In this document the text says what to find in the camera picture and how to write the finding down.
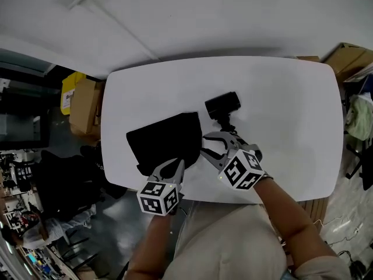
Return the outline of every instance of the floor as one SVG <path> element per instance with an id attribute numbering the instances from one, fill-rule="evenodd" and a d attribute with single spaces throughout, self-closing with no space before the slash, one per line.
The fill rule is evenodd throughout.
<path id="1" fill-rule="evenodd" d="M 51 138 L 47 150 L 61 157 L 79 154 L 80 146 L 85 143 L 71 134 L 67 117 L 61 114 L 59 108 L 52 109 L 50 117 Z M 346 137 L 346 141 L 355 143 L 349 137 Z M 369 247 L 373 239 L 373 189 L 363 191 L 358 173 L 351 180 L 344 177 L 346 171 L 351 171 L 355 163 L 355 157 L 344 150 L 340 177 L 334 193 L 329 198 L 321 235 L 327 243 L 332 244 L 335 252 L 348 250 L 354 260 L 360 260 L 365 266 L 369 266 L 373 261 L 373 249 Z M 182 207 L 186 211 L 190 206 L 190 201 L 182 201 Z M 109 272 L 108 278 L 116 279 L 130 259 L 150 219 L 150 215 L 140 212 L 135 192 L 128 191 L 116 200 L 105 196 L 105 201 L 97 204 L 97 215 L 92 219 L 92 228 L 81 227 L 71 239 L 75 242 L 80 238 L 90 238 L 84 243 L 80 256 L 74 259 L 71 265 L 75 266 L 89 255 L 98 253 L 98 257 L 92 262 L 96 275 Z M 169 259 L 172 259 L 184 219 L 183 212 L 178 211 L 171 229 Z M 341 258 L 349 261 L 345 254 Z"/>

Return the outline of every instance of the person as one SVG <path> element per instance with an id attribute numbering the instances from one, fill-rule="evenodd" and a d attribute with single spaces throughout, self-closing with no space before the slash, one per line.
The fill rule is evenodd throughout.
<path id="1" fill-rule="evenodd" d="M 44 220 L 41 212 L 34 205 L 30 205 L 30 209 L 37 215 L 39 223 L 25 231 L 22 236 L 8 225 L 4 225 L 1 229 L 2 237 L 12 246 L 22 246 L 26 249 L 45 247 L 62 237 L 70 228 L 79 225 L 90 228 L 90 217 L 96 214 L 96 205 L 93 204 L 90 209 L 77 214 L 69 222 L 63 222 L 55 218 Z"/>
<path id="2" fill-rule="evenodd" d="M 166 271 L 171 216 L 154 216 L 125 279 L 351 279 L 307 213 L 272 178 L 254 190 L 264 207 L 194 202 Z M 271 223 L 293 258 L 292 273 Z"/>

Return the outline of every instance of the white table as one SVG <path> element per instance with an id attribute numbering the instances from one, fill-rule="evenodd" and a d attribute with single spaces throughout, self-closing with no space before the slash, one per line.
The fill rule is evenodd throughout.
<path id="1" fill-rule="evenodd" d="M 204 102 L 229 91 L 241 100 L 232 125 L 259 145 L 262 167 L 276 182 L 297 201 L 329 196 L 343 146 L 337 82 L 325 64 L 287 58 L 194 58 L 111 73 L 101 122 L 107 179 L 139 189 L 146 177 L 136 168 L 126 133 L 186 111 L 198 111 L 203 134 L 219 130 Z M 189 200 L 261 203 L 254 190 L 233 191 L 219 182 L 201 156 L 185 171 L 182 192 Z"/>

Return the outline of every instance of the wall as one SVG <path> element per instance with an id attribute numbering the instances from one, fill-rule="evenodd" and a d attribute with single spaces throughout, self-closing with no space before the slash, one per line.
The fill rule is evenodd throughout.
<path id="1" fill-rule="evenodd" d="M 323 57 L 341 41 L 373 48 L 373 0 L 94 1 L 162 60 Z M 101 78 L 150 59 L 89 2 L 67 10 L 53 0 L 0 0 L 0 48 Z"/>

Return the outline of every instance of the white cloth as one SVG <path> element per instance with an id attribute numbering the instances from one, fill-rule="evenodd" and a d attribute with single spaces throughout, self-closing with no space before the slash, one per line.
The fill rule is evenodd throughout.
<path id="1" fill-rule="evenodd" d="M 93 205 L 90 209 L 74 216 L 69 222 L 62 222 L 55 218 L 45 220 L 45 228 L 49 235 L 47 240 L 43 240 L 39 233 L 41 227 L 41 223 L 39 222 L 23 234 L 23 247 L 27 249 L 39 249 L 45 247 L 62 237 L 66 230 L 75 226 L 83 225 L 95 213 L 96 206 Z"/>
<path id="2" fill-rule="evenodd" d="M 321 258 L 327 265 L 316 267 L 309 261 L 295 275 L 299 279 L 350 279 L 341 259 Z M 286 271 L 285 253 L 260 205 L 195 202 L 163 279 L 279 280 Z"/>

